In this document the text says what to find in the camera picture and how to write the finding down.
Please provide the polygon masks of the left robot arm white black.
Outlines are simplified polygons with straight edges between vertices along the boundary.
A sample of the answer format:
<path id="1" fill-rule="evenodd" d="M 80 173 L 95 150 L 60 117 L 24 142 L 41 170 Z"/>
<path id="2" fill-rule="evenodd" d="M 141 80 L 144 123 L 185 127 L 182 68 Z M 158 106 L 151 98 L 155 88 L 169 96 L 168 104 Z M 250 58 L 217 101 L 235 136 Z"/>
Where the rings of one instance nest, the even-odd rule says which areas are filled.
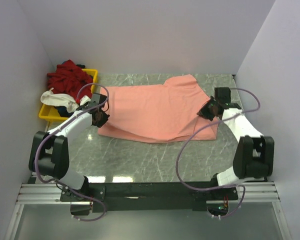
<path id="1" fill-rule="evenodd" d="M 88 178 L 70 169 L 69 143 L 86 128 L 100 128 L 108 121 L 110 115 L 103 111 L 107 102 L 106 95 L 94 93 L 90 101 L 79 106 L 59 127 L 48 132 L 38 131 L 32 141 L 29 170 L 71 188 L 78 201 L 90 197 Z"/>

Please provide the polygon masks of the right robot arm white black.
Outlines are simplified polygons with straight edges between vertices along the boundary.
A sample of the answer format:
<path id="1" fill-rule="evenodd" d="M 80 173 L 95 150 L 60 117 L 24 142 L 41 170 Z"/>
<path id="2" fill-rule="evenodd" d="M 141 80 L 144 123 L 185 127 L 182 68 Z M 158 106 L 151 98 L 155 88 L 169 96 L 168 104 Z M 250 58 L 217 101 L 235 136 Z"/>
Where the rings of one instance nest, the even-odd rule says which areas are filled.
<path id="1" fill-rule="evenodd" d="M 227 194 L 227 185 L 265 180 L 274 168 L 274 139 L 263 135 L 249 122 L 240 105 L 232 102 L 231 92 L 229 87 L 216 87 L 214 96 L 197 113 L 210 121 L 218 117 L 238 142 L 232 166 L 211 178 L 209 193 L 216 200 Z"/>

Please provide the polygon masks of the pink t shirt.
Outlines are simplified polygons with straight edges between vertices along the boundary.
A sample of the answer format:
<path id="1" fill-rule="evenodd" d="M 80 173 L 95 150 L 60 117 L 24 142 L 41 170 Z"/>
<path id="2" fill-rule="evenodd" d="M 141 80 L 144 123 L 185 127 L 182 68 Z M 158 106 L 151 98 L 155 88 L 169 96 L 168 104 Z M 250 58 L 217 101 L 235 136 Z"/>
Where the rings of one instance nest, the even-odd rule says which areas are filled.
<path id="1" fill-rule="evenodd" d="M 142 143 L 215 140 L 217 125 L 198 116 L 210 100 L 190 74 L 174 76 L 163 84 L 109 86 L 108 121 L 100 136 Z"/>

